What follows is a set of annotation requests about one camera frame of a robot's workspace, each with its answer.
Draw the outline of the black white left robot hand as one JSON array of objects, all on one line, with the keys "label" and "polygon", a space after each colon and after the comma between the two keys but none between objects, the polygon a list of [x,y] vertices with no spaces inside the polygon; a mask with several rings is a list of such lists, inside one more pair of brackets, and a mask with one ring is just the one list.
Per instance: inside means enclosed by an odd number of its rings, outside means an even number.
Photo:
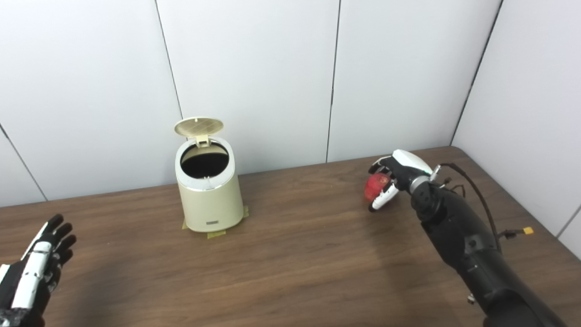
[{"label": "black white left robot hand", "polygon": [[44,313],[73,257],[77,238],[73,226],[56,214],[44,223],[23,256],[1,265],[0,324],[3,327],[44,327]]}]

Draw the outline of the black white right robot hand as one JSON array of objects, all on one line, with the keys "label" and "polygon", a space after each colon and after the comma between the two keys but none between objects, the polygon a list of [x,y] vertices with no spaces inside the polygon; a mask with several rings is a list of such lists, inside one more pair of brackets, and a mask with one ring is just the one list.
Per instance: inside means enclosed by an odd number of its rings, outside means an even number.
[{"label": "black white right robot hand", "polygon": [[369,174],[383,173],[390,181],[382,186],[369,204],[369,211],[374,213],[390,202],[400,191],[412,194],[423,182],[432,181],[437,176],[432,169],[417,155],[402,149],[391,155],[377,159],[369,168]]}]

